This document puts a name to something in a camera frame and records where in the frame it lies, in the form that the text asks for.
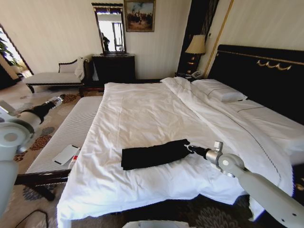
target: white phone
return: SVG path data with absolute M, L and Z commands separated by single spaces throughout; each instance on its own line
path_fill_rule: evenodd
M 203 76 L 203 73 L 202 73 L 200 70 L 195 71 L 195 72 L 193 72 L 193 73 L 191 74 L 191 77 L 193 77 L 193 78 L 195 78 L 195 79 L 199 79 L 199 78 L 201 78 L 202 76 Z
M 53 162 L 56 162 L 59 165 L 64 165 L 79 150 L 80 148 L 77 146 L 68 145 L 62 152 L 60 152 L 55 158 L 53 158 Z

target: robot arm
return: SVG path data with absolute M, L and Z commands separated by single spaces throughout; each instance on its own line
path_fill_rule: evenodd
M 231 153 L 223 154 L 222 147 L 223 142 L 215 141 L 214 150 L 193 146 L 188 149 L 210 161 L 223 174 L 236 177 L 242 188 L 282 225 L 288 228 L 303 227 L 304 207 L 300 203 L 265 177 L 247 170 L 240 157 Z
M 53 97 L 44 104 L 24 110 L 14 115 L 14 108 L 0 101 L 0 216 L 4 213 L 10 198 L 17 174 L 18 165 L 14 162 L 16 153 L 26 151 L 39 136 L 38 126 L 44 121 L 49 110 L 63 101 L 64 95 Z

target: picture frame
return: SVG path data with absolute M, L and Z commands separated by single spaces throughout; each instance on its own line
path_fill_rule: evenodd
M 124 0 L 127 32 L 154 32 L 156 0 Z

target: beige wallpaper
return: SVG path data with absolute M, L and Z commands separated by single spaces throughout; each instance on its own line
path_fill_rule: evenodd
M 101 53 L 91 0 L 0 0 L 0 21 L 34 73 Z M 94 0 L 119 3 L 122 0 Z M 126 33 L 138 78 L 173 76 L 191 0 L 156 0 L 155 32 Z
M 216 39 L 229 3 L 219 1 L 220 9 L 210 28 L 211 39 Z M 303 10 L 303 0 L 234 0 L 218 44 L 304 50 Z M 208 40 L 207 49 L 212 49 L 214 43 Z M 209 57 L 210 52 L 201 58 L 201 70 Z

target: mirror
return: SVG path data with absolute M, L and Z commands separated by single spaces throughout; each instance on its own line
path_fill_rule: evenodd
M 103 53 L 126 53 L 122 4 L 92 3 Z

